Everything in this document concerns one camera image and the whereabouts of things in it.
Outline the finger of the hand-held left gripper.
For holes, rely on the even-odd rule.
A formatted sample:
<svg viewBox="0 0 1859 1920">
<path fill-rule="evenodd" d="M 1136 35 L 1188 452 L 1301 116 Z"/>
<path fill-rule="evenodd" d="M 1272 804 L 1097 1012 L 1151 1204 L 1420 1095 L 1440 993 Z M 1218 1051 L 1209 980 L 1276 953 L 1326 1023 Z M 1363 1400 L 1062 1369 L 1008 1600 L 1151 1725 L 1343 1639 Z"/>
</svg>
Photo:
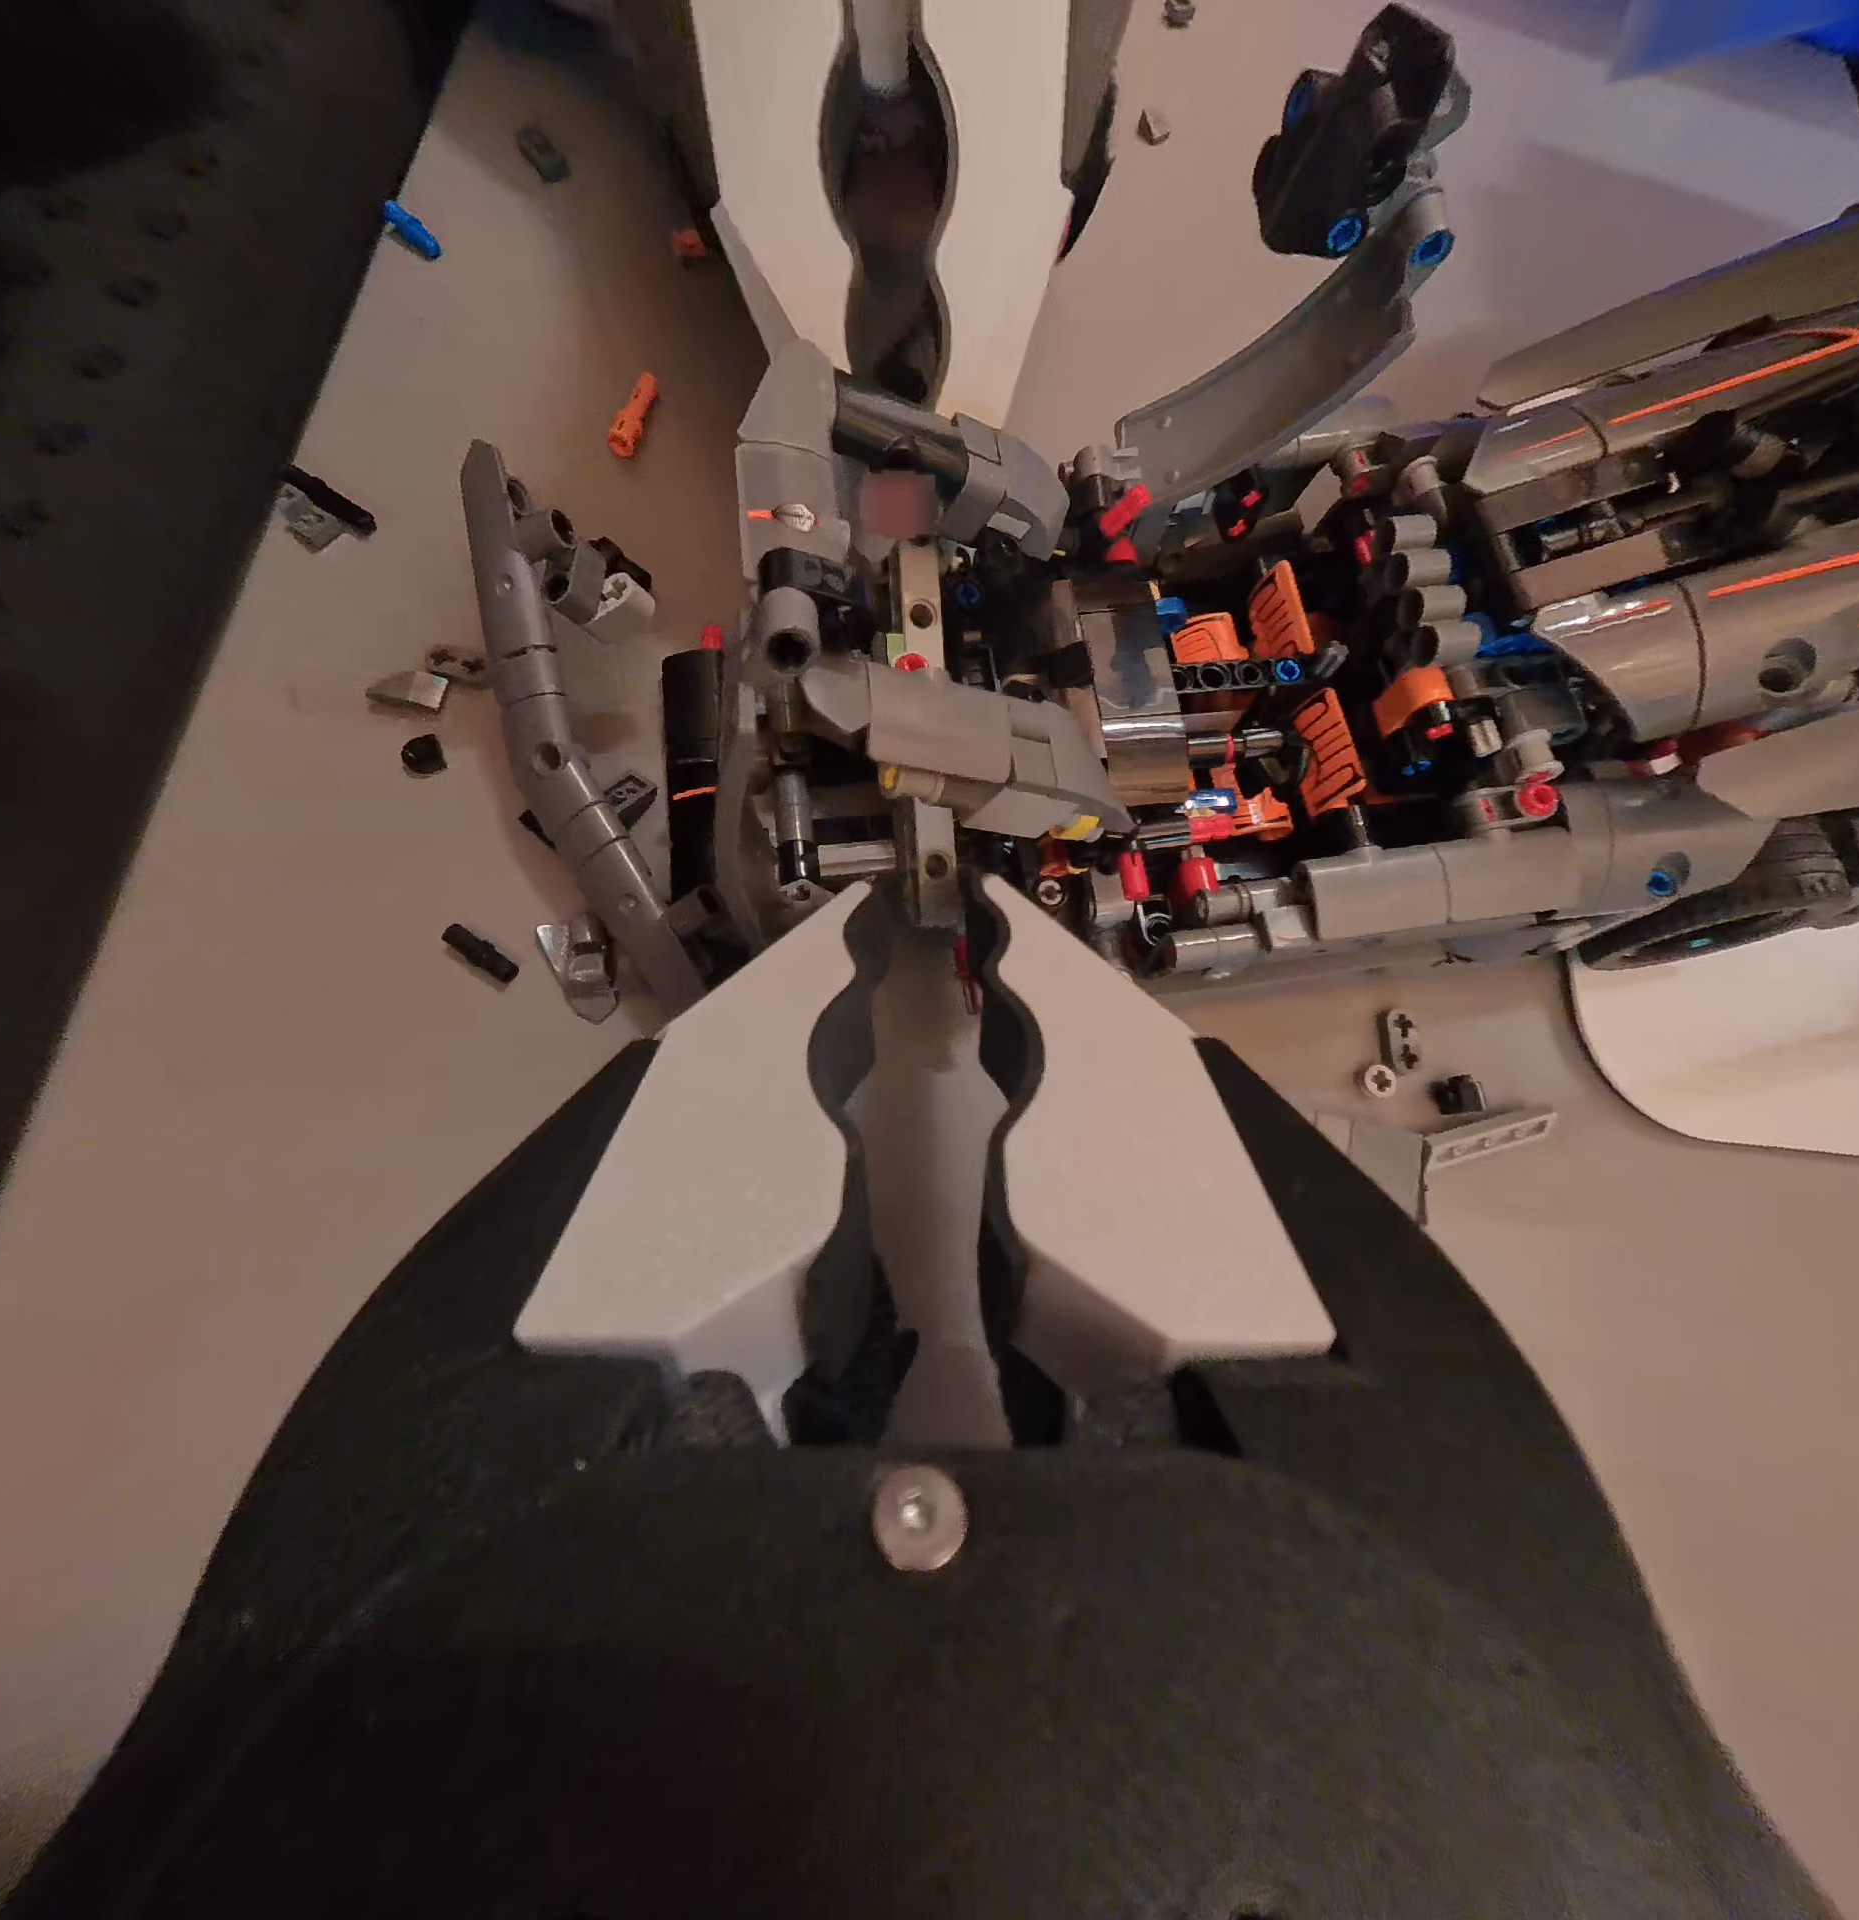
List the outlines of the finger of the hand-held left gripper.
<svg viewBox="0 0 1859 1920">
<path fill-rule="evenodd" d="M 825 168 L 825 109 L 847 51 L 840 3 L 692 3 L 716 166 L 713 226 L 768 352 L 792 341 L 849 370 L 852 252 Z"/>
<path fill-rule="evenodd" d="M 919 24 L 949 126 L 933 245 L 945 307 L 938 403 L 949 416 L 1005 426 L 1066 226 L 1069 5 L 924 3 Z"/>
</svg>

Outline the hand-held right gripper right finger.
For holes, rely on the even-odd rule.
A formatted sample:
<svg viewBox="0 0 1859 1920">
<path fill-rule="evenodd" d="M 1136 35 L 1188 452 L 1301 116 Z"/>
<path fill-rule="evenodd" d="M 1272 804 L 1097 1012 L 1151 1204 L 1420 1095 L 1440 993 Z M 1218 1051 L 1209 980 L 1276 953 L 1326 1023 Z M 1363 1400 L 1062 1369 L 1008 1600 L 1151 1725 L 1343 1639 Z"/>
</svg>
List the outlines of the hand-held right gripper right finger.
<svg viewBox="0 0 1859 1920">
<path fill-rule="evenodd" d="M 1006 880 L 980 884 L 980 1313 L 1011 1444 L 1188 1367 L 1312 1365 L 1333 1317 L 1197 1038 Z"/>
</svg>

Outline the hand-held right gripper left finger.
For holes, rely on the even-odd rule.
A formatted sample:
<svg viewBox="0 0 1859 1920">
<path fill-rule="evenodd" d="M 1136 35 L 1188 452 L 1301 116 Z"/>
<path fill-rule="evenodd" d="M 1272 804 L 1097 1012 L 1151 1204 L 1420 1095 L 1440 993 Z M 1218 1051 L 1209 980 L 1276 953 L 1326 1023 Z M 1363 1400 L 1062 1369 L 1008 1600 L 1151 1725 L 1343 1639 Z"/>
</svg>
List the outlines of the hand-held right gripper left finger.
<svg viewBox="0 0 1859 1920">
<path fill-rule="evenodd" d="M 849 884 L 672 1021 L 556 1239 L 519 1347 L 738 1379 L 799 1444 L 872 1444 L 907 1374 L 852 1103 L 891 914 Z"/>
</svg>

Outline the grey lego car model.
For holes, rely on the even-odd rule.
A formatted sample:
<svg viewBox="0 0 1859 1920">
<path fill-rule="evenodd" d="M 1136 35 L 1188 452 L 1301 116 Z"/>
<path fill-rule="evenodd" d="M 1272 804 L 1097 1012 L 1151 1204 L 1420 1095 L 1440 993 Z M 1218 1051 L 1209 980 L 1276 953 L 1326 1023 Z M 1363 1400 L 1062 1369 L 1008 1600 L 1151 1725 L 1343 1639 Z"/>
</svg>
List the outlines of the grey lego car model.
<svg viewBox="0 0 1859 1920">
<path fill-rule="evenodd" d="M 825 109 L 849 370 L 792 341 L 738 432 L 745 614 L 678 880 L 769 950 L 849 884 L 964 933 L 1006 880 L 1145 979 L 1396 953 L 1654 970 L 1859 921 L 1859 205 L 1577 323 L 1434 424 L 1355 403 L 1453 255 L 1453 39 L 1380 5 L 1250 166 L 1326 278 L 1047 461 L 941 411 L 945 101 Z M 1060 261 L 1130 5 L 1069 5 Z"/>
</svg>

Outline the grey lego panel strip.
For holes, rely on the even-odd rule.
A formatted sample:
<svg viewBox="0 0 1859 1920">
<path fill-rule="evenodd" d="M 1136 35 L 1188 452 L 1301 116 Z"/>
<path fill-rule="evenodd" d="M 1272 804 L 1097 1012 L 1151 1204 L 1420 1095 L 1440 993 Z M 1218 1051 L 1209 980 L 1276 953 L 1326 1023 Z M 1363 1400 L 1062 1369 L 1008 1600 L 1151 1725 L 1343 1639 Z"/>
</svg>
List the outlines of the grey lego panel strip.
<svg viewBox="0 0 1859 1920">
<path fill-rule="evenodd" d="M 566 696 L 557 637 L 587 636 L 609 608 L 607 556 L 556 506 L 538 506 L 495 446 L 473 441 L 461 498 L 486 682 L 509 770 L 585 905 L 664 1015 L 706 992 L 670 921 L 670 900 L 585 752 Z"/>
</svg>

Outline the grey lego connector assembly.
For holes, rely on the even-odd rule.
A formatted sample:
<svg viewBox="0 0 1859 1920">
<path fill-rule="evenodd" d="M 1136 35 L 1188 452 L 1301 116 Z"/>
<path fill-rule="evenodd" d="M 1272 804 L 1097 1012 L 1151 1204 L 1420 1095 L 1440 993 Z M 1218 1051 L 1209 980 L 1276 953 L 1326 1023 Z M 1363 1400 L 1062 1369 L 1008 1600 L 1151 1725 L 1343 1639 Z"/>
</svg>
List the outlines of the grey lego connector assembly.
<svg viewBox="0 0 1859 1920">
<path fill-rule="evenodd" d="M 588 910 L 535 927 L 540 957 L 579 1021 L 607 1023 L 619 1002 L 617 962 L 602 919 Z"/>
</svg>

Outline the white rounded mat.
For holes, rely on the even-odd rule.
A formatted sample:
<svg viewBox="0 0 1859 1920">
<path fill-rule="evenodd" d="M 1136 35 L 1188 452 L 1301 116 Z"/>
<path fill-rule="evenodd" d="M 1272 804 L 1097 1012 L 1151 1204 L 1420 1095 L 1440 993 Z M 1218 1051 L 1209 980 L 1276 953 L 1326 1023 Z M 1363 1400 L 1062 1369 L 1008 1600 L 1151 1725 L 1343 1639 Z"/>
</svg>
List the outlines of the white rounded mat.
<svg viewBox="0 0 1859 1920">
<path fill-rule="evenodd" d="M 1648 971 L 1569 964 L 1606 1085 L 1688 1140 L 1859 1160 L 1859 926 Z"/>
</svg>

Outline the dark perforated panel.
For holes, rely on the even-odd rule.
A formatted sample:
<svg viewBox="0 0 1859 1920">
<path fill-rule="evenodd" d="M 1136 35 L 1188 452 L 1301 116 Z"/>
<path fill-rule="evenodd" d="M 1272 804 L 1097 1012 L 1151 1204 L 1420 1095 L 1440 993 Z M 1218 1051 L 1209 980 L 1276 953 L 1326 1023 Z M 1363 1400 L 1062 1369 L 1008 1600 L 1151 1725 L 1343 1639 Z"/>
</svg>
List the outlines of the dark perforated panel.
<svg viewBox="0 0 1859 1920">
<path fill-rule="evenodd" d="M 471 11 L 0 3 L 0 1193 Z"/>
</svg>

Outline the bright blue object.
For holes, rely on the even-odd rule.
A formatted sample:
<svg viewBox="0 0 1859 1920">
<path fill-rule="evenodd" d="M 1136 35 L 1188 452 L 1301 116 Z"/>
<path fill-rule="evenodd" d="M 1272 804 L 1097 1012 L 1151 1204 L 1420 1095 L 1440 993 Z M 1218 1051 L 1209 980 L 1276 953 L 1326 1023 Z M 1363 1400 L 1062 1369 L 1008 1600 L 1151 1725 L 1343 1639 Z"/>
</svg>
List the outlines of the bright blue object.
<svg viewBox="0 0 1859 1920">
<path fill-rule="evenodd" d="M 1859 60 L 1859 3 L 1629 3 L 1609 78 L 1635 80 L 1786 41 Z"/>
</svg>

